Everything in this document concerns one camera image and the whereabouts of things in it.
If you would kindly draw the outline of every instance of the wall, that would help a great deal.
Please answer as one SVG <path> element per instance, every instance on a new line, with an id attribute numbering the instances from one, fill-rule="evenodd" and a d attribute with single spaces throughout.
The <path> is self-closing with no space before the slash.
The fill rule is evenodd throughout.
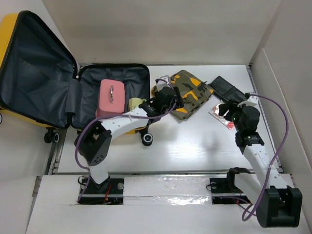
<path id="1" fill-rule="evenodd" d="M 303 193 L 303 207 L 312 227 L 312 1 L 282 0 L 276 21 L 252 66 L 259 93 L 281 102 L 290 117 L 290 133 L 280 160 Z M 263 102 L 273 139 L 285 132 L 280 111 Z"/>
<path id="2" fill-rule="evenodd" d="M 31 10 L 62 40 L 41 0 L 0 0 L 0 20 L 8 13 Z M 0 125 L 0 229 L 4 234 L 26 232 L 35 178 L 42 175 L 51 145 L 46 129 L 3 115 Z"/>
<path id="3" fill-rule="evenodd" d="M 43 0 L 81 63 L 248 64 L 280 0 Z"/>

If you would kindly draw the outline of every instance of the caster wheel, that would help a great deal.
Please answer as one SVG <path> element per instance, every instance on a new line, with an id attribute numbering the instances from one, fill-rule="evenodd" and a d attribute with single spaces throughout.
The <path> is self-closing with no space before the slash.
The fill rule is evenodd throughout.
<path id="1" fill-rule="evenodd" d="M 150 133 L 144 134 L 142 137 L 142 143 L 145 146 L 150 146 L 153 143 L 153 135 Z"/>
<path id="2" fill-rule="evenodd" d="M 47 144 L 50 144 L 52 142 L 50 134 L 48 133 L 44 134 L 44 142 Z"/>
<path id="3" fill-rule="evenodd" d="M 59 141 L 59 134 L 58 133 L 52 134 L 52 141 L 53 141 L 53 143 L 58 143 L 58 141 Z"/>

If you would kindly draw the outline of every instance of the open suitcase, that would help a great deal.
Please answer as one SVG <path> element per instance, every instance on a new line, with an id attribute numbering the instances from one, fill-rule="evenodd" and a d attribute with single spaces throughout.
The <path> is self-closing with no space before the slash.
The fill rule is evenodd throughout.
<path id="1" fill-rule="evenodd" d="M 125 112 L 129 111 L 129 99 L 150 98 L 146 66 L 93 64 L 79 69 L 72 54 L 30 11 L 3 18 L 0 62 L 1 112 L 47 128 L 46 143 L 59 140 L 55 129 L 72 125 L 81 130 L 95 118 L 103 79 L 124 83 Z"/>

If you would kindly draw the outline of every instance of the camouflage cloth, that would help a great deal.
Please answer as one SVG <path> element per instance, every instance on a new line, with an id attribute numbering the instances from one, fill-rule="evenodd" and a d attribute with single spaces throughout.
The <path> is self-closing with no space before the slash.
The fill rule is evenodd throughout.
<path id="1" fill-rule="evenodd" d="M 184 100 L 184 107 L 172 112 L 179 119 L 188 119 L 214 92 L 209 85 L 185 70 L 171 76 L 171 84 L 179 88 Z"/>

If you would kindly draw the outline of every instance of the pink case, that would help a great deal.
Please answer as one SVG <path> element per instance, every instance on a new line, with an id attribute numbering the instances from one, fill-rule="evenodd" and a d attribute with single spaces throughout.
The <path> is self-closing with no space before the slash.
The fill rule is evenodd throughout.
<path id="1" fill-rule="evenodd" d="M 104 79 L 98 94 L 96 117 L 120 114 L 125 109 L 125 85 L 121 81 Z"/>

